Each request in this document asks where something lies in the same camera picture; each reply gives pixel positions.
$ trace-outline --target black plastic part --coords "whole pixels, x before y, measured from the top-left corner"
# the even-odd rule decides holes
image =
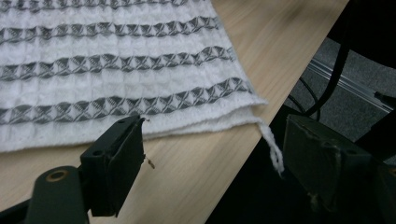
[[[373,191],[380,163],[344,136],[312,119],[290,115],[286,166],[331,223],[384,223]]]
[[[350,0],[328,37],[341,43],[343,33],[348,29],[351,50],[377,63],[396,68],[395,9],[394,0]],[[349,24],[353,10],[357,19]]]
[[[375,196],[386,223],[396,223],[396,166],[378,166]]]
[[[88,221],[77,168],[58,167],[35,181],[24,223],[85,224]]]
[[[396,111],[393,110],[372,126],[356,145],[371,153],[377,160],[384,161],[396,155]]]
[[[22,224],[26,218],[29,200],[18,203],[2,212],[0,212],[1,224]]]
[[[84,195],[94,217],[116,216],[128,196],[145,159],[143,121],[119,120],[81,155],[80,170],[89,180]]]
[[[350,197],[344,202],[339,194],[357,187],[357,181],[349,178],[363,179],[372,159],[341,134],[312,119],[293,115],[288,119],[283,150],[291,172],[308,192],[320,196],[330,211],[348,209]]]
[[[299,112],[282,105],[270,124],[276,138],[276,143],[280,148],[283,146],[287,116],[290,114],[299,115]],[[297,148],[297,146],[298,145],[290,146],[290,149],[298,151],[299,148]],[[382,181],[383,178],[376,174],[378,173],[379,175],[379,171],[376,171],[377,162],[375,161],[370,161],[370,163],[374,163],[374,165],[368,165],[372,167],[367,168],[369,170],[368,172],[365,172],[367,170],[364,169],[358,169],[356,173],[350,174],[352,175],[350,179],[347,178],[347,175],[344,175],[345,178],[342,179],[342,181],[345,183],[346,188],[340,187],[336,192],[343,189],[349,191],[352,189],[353,192],[344,197],[345,201],[350,201],[348,203],[352,204],[350,208],[346,211],[338,212],[329,212],[325,209],[316,210],[314,212],[310,207],[312,203],[310,202],[306,190],[301,186],[299,180],[290,172],[287,164],[285,172],[282,174],[282,178],[280,178],[278,173],[274,171],[268,153],[268,145],[265,140],[261,139],[207,220],[207,224],[380,224],[384,223],[384,219],[387,219],[387,216],[395,216],[396,214],[396,208],[394,208],[394,204],[396,204],[396,176],[392,179],[388,178]],[[300,155],[302,157],[309,157],[309,155],[306,155],[304,152],[300,153],[302,153],[302,155]],[[344,168],[351,167],[351,164],[353,164],[353,162],[350,162],[349,165],[344,166]],[[331,174],[332,173],[329,172],[320,173],[319,175]],[[352,181],[351,187],[348,186],[348,180]],[[386,223],[394,224],[396,222],[387,221]]]
[[[392,109],[396,108],[396,97],[384,95],[379,91],[375,92],[374,97],[380,100],[382,103],[391,106]]]

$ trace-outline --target white towel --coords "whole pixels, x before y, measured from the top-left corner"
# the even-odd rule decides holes
[[[210,1],[0,3],[0,151],[88,143],[141,115],[145,138],[259,123],[254,92]]]

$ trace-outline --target loose thread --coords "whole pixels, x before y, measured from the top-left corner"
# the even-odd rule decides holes
[[[154,163],[152,163],[152,161],[148,158],[148,156],[145,155],[145,158],[148,160],[148,165],[150,165],[151,168],[154,170],[155,169]]]
[[[270,147],[270,157],[274,168],[277,172],[281,175],[282,172],[285,170],[283,166],[283,155],[280,151],[279,147],[276,145],[276,141],[274,138],[271,129],[264,123],[264,121],[259,121],[258,125],[260,127],[260,131],[262,132],[262,137],[267,142],[268,146]]]

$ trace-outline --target striped towel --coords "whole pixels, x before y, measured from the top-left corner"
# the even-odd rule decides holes
[[[210,1],[0,3],[0,151],[88,143],[140,115],[145,138],[258,123],[265,105]]]

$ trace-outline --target gray stripe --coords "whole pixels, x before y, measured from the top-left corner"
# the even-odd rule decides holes
[[[201,29],[217,29],[216,18],[196,17],[190,21],[170,21],[155,25],[114,24],[98,22],[92,24],[61,24],[55,28],[37,26],[29,29],[7,27],[0,30],[0,45],[20,43],[35,38],[50,40],[53,37],[93,37],[97,35],[116,35],[133,37],[164,37],[168,35],[190,35]]]
[[[0,108],[0,125],[24,122],[76,122],[110,115],[169,114],[198,105],[214,104],[218,99],[234,92],[252,93],[252,90],[244,80],[232,77],[210,88],[197,87],[165,97],[132,99],[112,96],[73,104],[62,102],[57,105],[18,105],[14,108]]]
[[[90,57],[75,56],[61,58],[53,63],[34,62],[0,66],[0,81],[27,80],[33,77],[50,78],[100,73],[103,70],[121,70],[131,73],[134,70],[160,70],[164,67],[181,65],[201,65],[215,59],[232,61],[228,49],[207,47],[196,54],[178,53],[164,54],[159,57],[131,56],[120,57],[112,54],[94,55]]]
[[[81,7],[133,7],[142,4],[172,4],[174,7],[184,5],[188,0],[5,0],[0,2],[0,12],[7,12],[14,8],[20,11],[37,13],[40,10],[57,10]]]
[[[237,56],[234,48],[229,48],[227,49],[228,54],[230,55],[230,58],[232,61],[236,61]]]

